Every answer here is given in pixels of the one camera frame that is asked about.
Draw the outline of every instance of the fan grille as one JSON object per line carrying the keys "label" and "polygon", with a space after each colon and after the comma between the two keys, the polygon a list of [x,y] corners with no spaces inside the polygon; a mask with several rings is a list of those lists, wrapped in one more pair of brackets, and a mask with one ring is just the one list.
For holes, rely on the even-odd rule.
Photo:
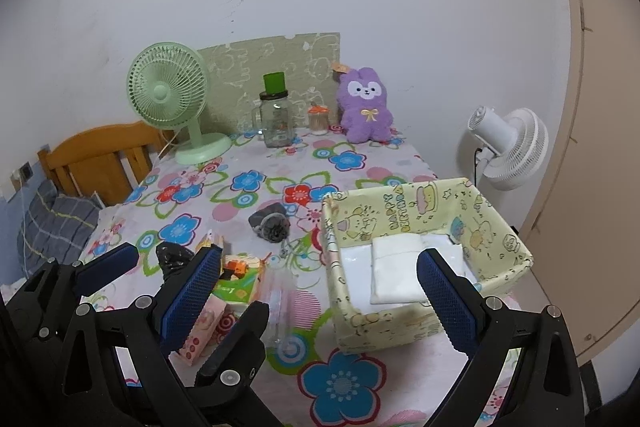
{"label": "fan grille", "polygon": [[478,128],[478,126],[482,123],[485,114],[486,107],[484,107],[484,105],[481,105],[474,111],[467,124],[467,126],[469,127],[469,131],[475,131]]}
{"label": "fan grille", "polygon": [[511,150],[494,158],[484,170],[485,177],[500,190],[519,187],[542,164],[548,148],[546,126],[533,111],[523,108],[509,113],[504,120],[518,131]]}
{"label": "fan grille", "polygon": [[133,109],[160,129],[185,126],[204,109],[209,79],[202,56],[177,42],[159,42],[136,57],[127,74]]}

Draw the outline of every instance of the wooden door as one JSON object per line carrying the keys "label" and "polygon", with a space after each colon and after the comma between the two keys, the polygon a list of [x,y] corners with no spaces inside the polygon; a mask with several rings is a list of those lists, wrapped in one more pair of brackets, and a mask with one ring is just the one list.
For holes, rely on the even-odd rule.
{"label": "wooden door", "polygon": [[640,315],[640,2],[582,0],[574,125],[526,243],[579,361]]}

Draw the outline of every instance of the floral bedsheet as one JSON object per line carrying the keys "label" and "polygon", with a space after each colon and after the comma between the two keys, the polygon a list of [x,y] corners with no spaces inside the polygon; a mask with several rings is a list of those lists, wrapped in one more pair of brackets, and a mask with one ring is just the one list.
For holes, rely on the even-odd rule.
{"label": "floral bedsheet", "polygon": [[[174,241],[194,248],[209,231],[223,235],[232,253],[260,256],[298,275],[296,320],[289,344],[268,355],[252,385],[263,402],[290,427],[423,425],[447,394],[466,362],[446,335],[366,355],[336,349],[319,244],[322,196],[333,190],[433,180],[431,171],[401,134],[386,143],[353,145],[339,126],[325,136],[300,130],[292,147],[267,149],[254,133],[232,136],[222,157],[198,166],[164,158],[127,198],[99,240],[87,245],[85,262],[128,241],[140,261],[124,276],[87,301],[98,310],[128,306],[136,297],[154,294],[162,273],[154,248]],[[292,254],[258,238],[247,219],[258,208],[280,201],[291,220]],[[510,307],[517,307],[514,301]],[[204,361],[233,327],[225,315]],[[187,385],[199,367],[172,362]],[[478,425],[492,422],[513,374],[510,353],[502,376]],[[120,352],[124,375],[138,385],[126,351]]]}

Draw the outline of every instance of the white tissue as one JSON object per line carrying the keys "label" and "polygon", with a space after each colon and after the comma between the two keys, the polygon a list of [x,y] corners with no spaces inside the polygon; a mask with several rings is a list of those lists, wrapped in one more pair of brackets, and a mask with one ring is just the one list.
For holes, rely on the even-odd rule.
{"label": "white tissue", "polygon": [[457,275],[466,276],[461,245],[430,241],[417,233],[374,237],[371,249],[371,304],[426,301],[427,297],[418,282],[415,265],[420,252],[431,247],[437,248]]}

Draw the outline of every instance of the glass jar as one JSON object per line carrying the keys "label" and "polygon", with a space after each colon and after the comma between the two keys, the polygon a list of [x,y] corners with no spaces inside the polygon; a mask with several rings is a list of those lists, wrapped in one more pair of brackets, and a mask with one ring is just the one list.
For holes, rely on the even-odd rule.
{"label": "glass jar", "polygon": [[260,100],[254,100],[254,108],[251,110],[251,120],[254,126],[255,134],[258,137],[258,140],[263,141],[264,136],[262,135],[262,118],[260,117]]}
{"label": "glass jar", "polygon": [[289,147],[293,144],[293,111],[287,95],[287,91],[276,94],[260,93],[262,102],[254,111],[259,111],[260,127],[267,147]]}

